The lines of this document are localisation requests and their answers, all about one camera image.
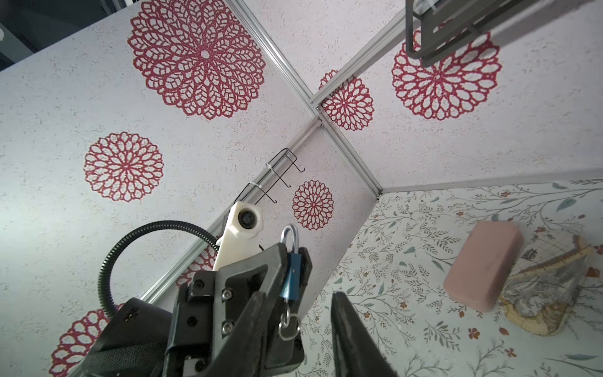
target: red circular flower design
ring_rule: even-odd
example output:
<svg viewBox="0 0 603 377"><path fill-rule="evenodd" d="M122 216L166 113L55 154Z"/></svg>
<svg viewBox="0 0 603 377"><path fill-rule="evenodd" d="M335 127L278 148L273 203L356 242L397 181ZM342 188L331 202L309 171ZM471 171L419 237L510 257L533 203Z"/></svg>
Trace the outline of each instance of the red circular flower design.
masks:
<svg viewBox="0 0 603 377"><path fill-rule="evenodd" d="M140 199L163 177L157 146L137 133L112 133L86 154L84 172L94 191L114 201Z"/></svg>
<svg viewBox="0 0 603 377"><path fill-rule="evenodd" d="M145 1L131 23L134 67L165 104L214 119L257 98L266 63L222 0Z"/></svg>
<svg viewBox="0 0 603 377"><path fill-rule="evenodd" d="M417 45L421 32L414 33ZM396 95L407 108L426 119L457 118L475 110L497 85L496 76L502 65L498 61L500 48L490 41L490 33L431 67L406 55L406 43L394 58L392 84Z"/></svg>
<svg viewBox="0 0 603 377"><path fill-rule="evenodd" d="M108 323L109 319L102 309L89 311L84 318L73 322L71 328L59 338L48 372L54 377L67 376L71 368L88 354Z"/></svg>
<svg viewBox="0 0 603 377"><path fill-rule="evenodd" d="M309 180L299 186L293 197L297 221L310 230L324 227L333 217L333 195L324 183Z"/></svg>
<svg viewBox="0 0 603 377"><path fill-rule="evenodd" d="M337 71L326 73L320 80L322 88ZM352 76L323 101L324 111L341 128L362 130L373 120L373 99L362 80Z"/></svg>
<svg viewBox="0 0 603 377"><path fill-rule="evenodd" d="M186 268L186 271L180 275L180 277L176 280L176 285L180 287L181 285L188 284L192 280L192 276L197 271L205 270L211 271L213 269L213 264L216 261L216 252L211 247L206 247L205 250L199 254L191 263L189 267Z"/></svg>

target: pink eraser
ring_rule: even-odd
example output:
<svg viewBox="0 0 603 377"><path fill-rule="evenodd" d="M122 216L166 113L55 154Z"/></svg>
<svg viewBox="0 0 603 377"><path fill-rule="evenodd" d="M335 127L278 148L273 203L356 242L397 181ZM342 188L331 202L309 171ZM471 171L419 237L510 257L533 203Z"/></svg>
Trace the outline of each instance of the pink eraser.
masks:
<svg viewBox="0 0 603 377"><path fill-rule="evenodd" d="M522 244L515 224L478 222L450 268L444 289L470 308L492 310Z"/></svg>

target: robotic arm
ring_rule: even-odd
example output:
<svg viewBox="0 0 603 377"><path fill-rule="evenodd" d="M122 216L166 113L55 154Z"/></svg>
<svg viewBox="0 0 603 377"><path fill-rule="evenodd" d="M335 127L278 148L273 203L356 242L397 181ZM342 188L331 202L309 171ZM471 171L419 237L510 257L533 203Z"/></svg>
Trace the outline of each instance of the robotic arm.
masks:
<svg viewBox="0 0 603 377"><path fill-rule="evenodd" d="M263 226L261 211L239 202L231 209L224 237L218 242L216 264L223 263L217 271L196 272L188 286L180 287L173 313L135 298L117 310L108 288L110 271L136 238L153 230L179 229L206 239L217 249L213 236L201 228L177 221L160 223L169 224L152 223L130 232L103 263L99 296L111 321L82 361L84 375L252 377L294 371L305 357L297 313L312 271L308 250L295 250L295 226L286 226L280 242L262 251L255 237ZM289 232L293 234L291 253L285 246ZM239 251L233 255L226 247ZM299 271L292 263L295 251L301 259ZM296 299L288 300L290 294ZM395 375L345 294L333 295L331 317L338 376Z"/></svg>

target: white plastic bracket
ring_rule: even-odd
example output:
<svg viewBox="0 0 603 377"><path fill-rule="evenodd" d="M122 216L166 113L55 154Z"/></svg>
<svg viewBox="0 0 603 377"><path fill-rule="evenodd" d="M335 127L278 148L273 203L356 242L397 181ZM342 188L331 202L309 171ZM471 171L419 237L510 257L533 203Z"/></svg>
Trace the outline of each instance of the white plastic bracket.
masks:
<svg viewBox="0 0 603 377"><path fill-rule="evenodd" d="M239 214L252 211L256 217L255 225L251 229L244 228L239 223ZM264 229L262 209L259 206L237 201L228 214L224 234L218 240L220 246L213 270L250 258L262 251L259 246L259 232Z"/></svg>

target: red mandala pattern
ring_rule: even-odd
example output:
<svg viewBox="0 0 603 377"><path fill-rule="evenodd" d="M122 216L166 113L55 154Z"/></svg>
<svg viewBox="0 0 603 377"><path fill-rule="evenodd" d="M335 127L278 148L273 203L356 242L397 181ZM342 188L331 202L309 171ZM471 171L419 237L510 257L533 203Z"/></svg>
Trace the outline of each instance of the red mandala pattern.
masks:
<svg viewBox="0 0 603 377"><path fill-rule="evenodd" d="M320 80L322 88L335 76L336 70ZM324 111L341 128L358 131L373 120L373 99L362 80L352 76L323 101Z"/></svg>
<svg viewBox="0 0 603 377"><path fill-rule="evenodd" d="M257 98L266 63L222 0L145 1L131 23L134 67L165 104L214 119Z"/></svg>
<svg viewBox="0 0 603 377"><path fill-rule="evenodd" d="M61 335L57 349L52 353L52 366L48 370L54 377L66 377L71 368L88 354L101 335L109 319L102 309L89 311L81 320Z"/></svg>
<svg viewBox="0 0 603 377"><path fill-rule="evenodd" d="M186 271L180 275L180 277L176 280L176 285L180 287L181 285L188 284L192 280L192 276L197 271L205 270L211 271L213 269L213 264L216 261L216 252L211 247L206 247L205 250L199 254L191 263L189 267L186 268Z"/></svg>
<svg viewBox="0 0 603 377"><path fill-rule="evenodd" d="M295 192L292 208L304 228L318 230L333 217L333 195L324 183L309 180Z"/></svg>
<svg viewBox="0 0 603 377"><path fill-rule="evenodd" d="M417 45L421 32L414 33ZM426 119L458 118L475 110L497 85L502 65L500 48L490 41L490 33L458 49L431 67L406 55L406 43L395 57L392 84L396 95L414 114Z"/></svg>
<svg viewBox="0 0 603 377"><path fill-rule="evenodd" d="M98 139L85 160L90 187L113 201L140 199L163 177L163 159L157 146L137 133L112 133Z"/></svg>

